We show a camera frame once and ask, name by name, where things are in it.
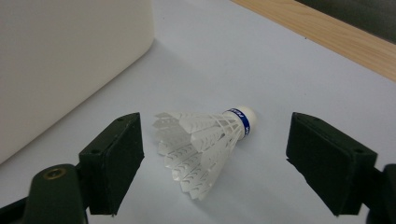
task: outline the blue band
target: blue band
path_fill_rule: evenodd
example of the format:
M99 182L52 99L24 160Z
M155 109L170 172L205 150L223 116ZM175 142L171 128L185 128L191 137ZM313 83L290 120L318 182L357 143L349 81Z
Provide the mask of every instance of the blue band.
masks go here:
M242 120L242 123L245 126L245 136L248 135L250 133L250 124L248 123L248 118L245 116L245 114L235 108L229 109L228 111L235 113L235 115Z

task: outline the wooden surface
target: wooden surface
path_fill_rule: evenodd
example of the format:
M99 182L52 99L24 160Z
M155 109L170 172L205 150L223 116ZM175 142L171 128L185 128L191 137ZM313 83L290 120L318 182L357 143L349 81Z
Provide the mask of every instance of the wooden surface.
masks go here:
M233 0L396 81L396 45L293 0Z

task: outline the shuttlecock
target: shuttlecock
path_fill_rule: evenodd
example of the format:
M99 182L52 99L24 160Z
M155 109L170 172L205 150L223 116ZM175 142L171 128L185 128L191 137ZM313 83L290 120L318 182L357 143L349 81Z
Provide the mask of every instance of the shuttlecock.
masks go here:
M156 117L153 126L165 167L172 169L183 192L199 200L213 187L236 141L256 124L256 115L245 106L222 114L168 112Z

